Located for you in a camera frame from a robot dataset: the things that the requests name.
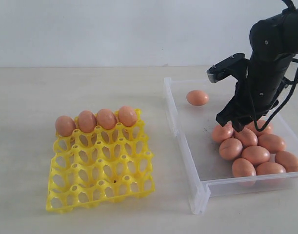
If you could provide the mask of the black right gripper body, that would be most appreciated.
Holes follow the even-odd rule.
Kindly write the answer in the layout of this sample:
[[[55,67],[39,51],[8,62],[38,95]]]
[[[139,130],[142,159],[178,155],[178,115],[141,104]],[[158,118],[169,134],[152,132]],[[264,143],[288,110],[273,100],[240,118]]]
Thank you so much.
[[[236,117],[256,117],[260,119],[277,107],[279,89],[275,91],[252,90],[244,81],[235,84],[234,96],[225,107],[234,107]]]

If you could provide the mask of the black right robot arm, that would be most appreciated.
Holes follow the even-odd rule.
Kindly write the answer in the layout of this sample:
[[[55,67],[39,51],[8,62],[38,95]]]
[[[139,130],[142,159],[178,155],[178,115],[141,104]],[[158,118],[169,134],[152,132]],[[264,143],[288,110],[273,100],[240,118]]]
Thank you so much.
[[[285,9],[258,21],[252,26],[249,39],[250,59],[236,53],[207,70],[212,83],[228,76],[237,80],[234,96],[216,115],[216,121],[221,126],[230,122],[238,132],[271,109],[279,108],[280,93],[293,84],[285,73],[298,54],[298,9]]]

